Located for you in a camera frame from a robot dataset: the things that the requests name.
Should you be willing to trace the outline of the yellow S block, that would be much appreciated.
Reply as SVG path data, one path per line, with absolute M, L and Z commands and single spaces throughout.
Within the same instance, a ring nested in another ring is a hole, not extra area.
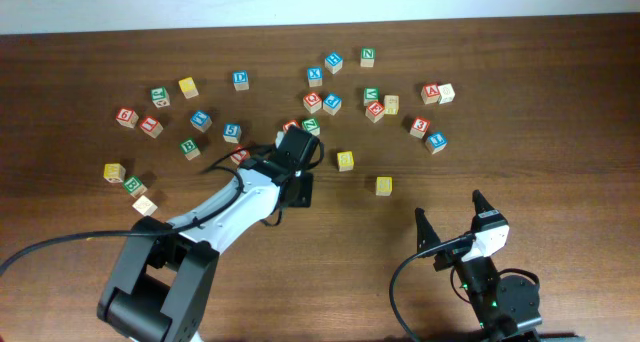
M 337 153 L 338 170 L 340 172 L 351 171 L 354 169 L 354 156 L 352 151 L 344 151 Z
M 375 193 L 377 196 L 390 196 L 393 191 L 393 180 L 390 176 L 376 178 Z

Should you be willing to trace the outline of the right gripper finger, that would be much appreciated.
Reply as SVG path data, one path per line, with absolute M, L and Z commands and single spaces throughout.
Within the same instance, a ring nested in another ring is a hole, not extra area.
M 496 214 L 495 208 L 491 206 L 479 190 L 472 192 L 472 202 L 477 216 L 491 216 Z
M 417 253 L 421 258 L 433 256 L 437 253 L 441 240 L 428 221 L 424 209 L 416 208 L 414 214 L 417 230 Z

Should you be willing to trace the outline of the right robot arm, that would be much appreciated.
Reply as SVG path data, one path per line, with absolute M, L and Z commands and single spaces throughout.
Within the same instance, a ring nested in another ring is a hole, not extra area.
M 509 223 L 480 191 L 472 193 L 472 202 L 475 215 L 470 230 L 445 242 L 425 211 L 416 209 L 418 256 L 433 257 L 435 270 L 458 275 L 484 341 L 538 341 L 539 278 L 521 269 L 497 270 L 492 255 L 505 247 Z

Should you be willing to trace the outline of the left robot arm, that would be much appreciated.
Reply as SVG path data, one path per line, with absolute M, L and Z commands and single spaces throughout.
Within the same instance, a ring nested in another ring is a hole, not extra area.
M 244 160 L 230 182 L 191 211 L 140 219 L 97 305 L 98 318 L 133 341 L 199 340 L 221 254 L 252 225 L 287 207 L 309 207 L 319 138 L 297 127 Z

